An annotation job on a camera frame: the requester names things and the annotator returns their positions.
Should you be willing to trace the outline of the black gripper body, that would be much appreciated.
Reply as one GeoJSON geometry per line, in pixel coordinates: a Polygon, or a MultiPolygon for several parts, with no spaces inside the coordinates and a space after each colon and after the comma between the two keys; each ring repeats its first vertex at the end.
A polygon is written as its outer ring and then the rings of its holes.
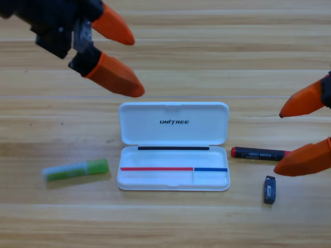
{"type": "Polygon", "coordinates": [[[36,44],[61,59],[72,48],[84,53],[93,46],[92,21],[102,14],[102,1],[1,0],[1,18],[29,24],[36,44]]]}

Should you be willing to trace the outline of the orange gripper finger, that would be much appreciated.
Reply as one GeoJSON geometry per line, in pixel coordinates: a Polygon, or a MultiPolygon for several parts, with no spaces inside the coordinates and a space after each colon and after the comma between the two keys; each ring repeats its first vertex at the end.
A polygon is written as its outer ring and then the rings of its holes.
{"type": "Polygon", "coordinates": [[[134,45],[134,35],[122,16],[106,3],[102,3],[102,7],[103,14],[92,22],[92,28],[107,39],[124,45],[134,45]]]}
{"type": "Polygon", "coordinates": [[[93,45],[83,53],[77,53],[69,67],[112,93],[134,98],[145,93],[131,68],[93,45]]]}
{"type": "Polygon", "coordinates": [[[279,116],[284,118],[307,115],[323,107],[330,108],[330,72],[291,95],[282,107],[279,116]]]}
{"type": "Polygon", "coordinates": [[[329,168],[330,137],[289,152],[275,166],[274,172],[278,175],[295,177],[315,174],[329,168]]]}

